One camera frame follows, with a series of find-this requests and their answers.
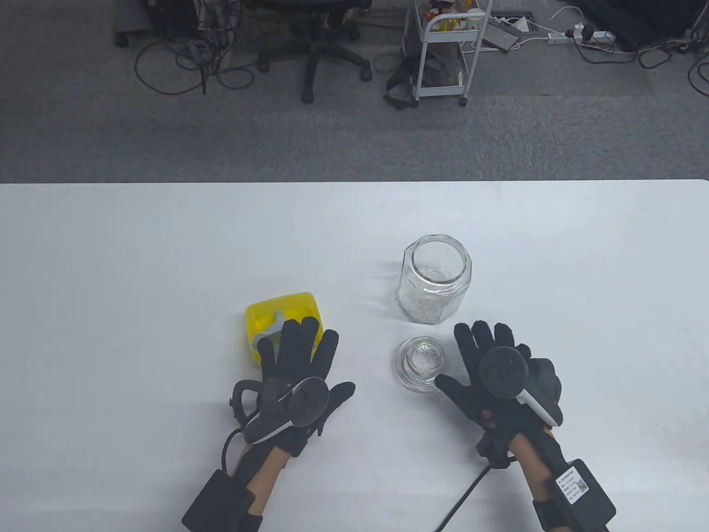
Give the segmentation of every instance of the black glove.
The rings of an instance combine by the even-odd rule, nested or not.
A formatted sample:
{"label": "black glove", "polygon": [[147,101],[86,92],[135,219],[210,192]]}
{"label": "black glove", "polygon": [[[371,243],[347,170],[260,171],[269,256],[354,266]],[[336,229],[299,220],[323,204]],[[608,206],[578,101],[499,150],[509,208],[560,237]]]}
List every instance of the black glove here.
{"label": "black glove", "polygon": [[[512,330],[504,323],[495,325],[494,337],[485,321],[476,321],[472,329],[465,323],[458,323],[454,335],[470,377],[470,385],[464,386],[448,375],[439,375],[435,380],[436,387],[468,419],[485,430],[486,434],[478,445],[480,455],[488,458],[493,467],[505,468],[510,464],[508,448],[512,439],[520,432],[543,431],[545,424],[526,404],[520,404],[516,399],[500,399],[488,392],[481,382],[480,361],[490,349],[500,346],[515,348],[529,363],[533,364],[535,359],[530,360],[532,353],[525,344],[515,347]],[[561,383],[556,379],[554,385],[557,388],[554,398],[558,402]],[[491,416],[484,416],[484,411],[488,411]]]}
{"label": "black glove", "polygon": [[[320,323],[315,318],[305,318],[302,323],[296,320],[288,320],[283,325],[281,331],[281,342],[278,358],[274,354],[273,342],[270,338],[262,338],[257,344],[257,349],[261,355],[262,381],[267,379],[278,379],[293,387],[307,377],[319,377],[325,379],[330,372],[333,363],[335,350],[339,335],[328,329],[323,334],[315,355],[311,358],[313,344]],[[237,467],[235,476],[246,485],[261,469],[264,461],[274,447],[281,448],[291,456],[301,454],[308,439],[315,431],[318,435],[323,433],[323,426],[329,415],[342,403],[347,401],[355,392],[353,382],[342,382],[330,390],[330,399],[325,411],[318,420],[307,427],[291,427],[276,434],[274,437],[251,447],[242,457]],[[257,410],[260,404],[260,397],[257,397]]]}

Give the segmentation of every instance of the office chair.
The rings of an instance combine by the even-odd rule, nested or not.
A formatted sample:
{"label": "office chair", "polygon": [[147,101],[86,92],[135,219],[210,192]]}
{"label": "office chair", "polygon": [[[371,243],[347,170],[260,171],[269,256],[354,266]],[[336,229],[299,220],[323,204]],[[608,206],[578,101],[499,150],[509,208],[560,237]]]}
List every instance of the office chair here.
{"label": "office chair", "polygon": [[313,83],[318,62],[322,56],[334,57],[352,63],[360,68],[359,78],[363,82],[372,80],[372,66],[369,61],[334,42],[337,37],[347,34],[350,40],[359,39],[359,28],[354,21],[345,20],[334,28],[325,29],[324,19],[329,13],[344,13],[348,9],[368,8],[372,0],[249,0],[245,5],[252,10],[269,9],[284,15],[307,15],[305,28],[291,21],[289,27],[294,38],[274,48],[264,48],[256,61],[259,72],[268,72],[271,61],[281,57],[306,55],[306,83],[301,100],[312,104]]}

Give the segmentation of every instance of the gray carpet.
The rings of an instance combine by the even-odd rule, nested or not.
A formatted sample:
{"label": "gray carpet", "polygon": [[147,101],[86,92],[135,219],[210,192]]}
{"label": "gray carpet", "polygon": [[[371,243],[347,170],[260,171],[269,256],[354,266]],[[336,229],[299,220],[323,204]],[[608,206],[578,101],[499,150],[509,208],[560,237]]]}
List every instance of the gray carpet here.
{"label": "gray carpet", "polygon": [[[377,3],[378,7],[391,7]],[[501,0],[565,29],[557,0]],[[111,43],[109,0],[5,0],[0,11],[0,181],[361,181],[665,179],[707,175],[709,99],[686,81],[689,57],[644,71],[593,66],[570,46],[528,43],[481,56],[468,107],[422,100],[394,111],[387,76],[361,83],[339,62],[318,68],[316,101],[299,100],[303,61],[274,63],[244,91],[213,80],[207,96],[141,85],[142,43]],[[401,23],[397,19],[379,23]],[[396,31],[363,28],[354,50],[397,50]],[[253,59],[244,43],[233,64]],[[165,90],[194,83],[167,52],[146,57]],[[239,82],[238,74],[228,81]]]}

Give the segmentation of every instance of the sticker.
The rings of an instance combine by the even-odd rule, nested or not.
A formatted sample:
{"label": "sticker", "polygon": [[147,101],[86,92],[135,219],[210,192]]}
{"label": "sticker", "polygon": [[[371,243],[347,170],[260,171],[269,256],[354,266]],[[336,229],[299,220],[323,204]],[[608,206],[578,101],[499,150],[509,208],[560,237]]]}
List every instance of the sticker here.
{"label": "sticker", "polygon": [[557,478],[557,486],[559,486],[569,504],[578,501],[588,491],[588,484],[581,478],[575,467],[572,467],[561,477]]}

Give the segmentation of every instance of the yellow container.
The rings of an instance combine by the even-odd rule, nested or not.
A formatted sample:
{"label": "yellow container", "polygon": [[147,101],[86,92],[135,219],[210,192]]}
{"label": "yellow container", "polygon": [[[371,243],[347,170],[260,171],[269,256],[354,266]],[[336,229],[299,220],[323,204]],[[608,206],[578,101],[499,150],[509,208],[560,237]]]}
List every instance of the yellow container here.
{"label": "yellow container", "polygon": [[251,356],[261,364],[261,355],[256,349],[256,338],[273,329],[277,321],[298,320],[313,316],[320,322],[318,335],[315,339],[315,346],[320,343],[323,337],[323,320],[320,319],[318,304],[315,297],[310,292],[281,296],[260,303],[254,303],[246,308],[246,334],[249,337]]}

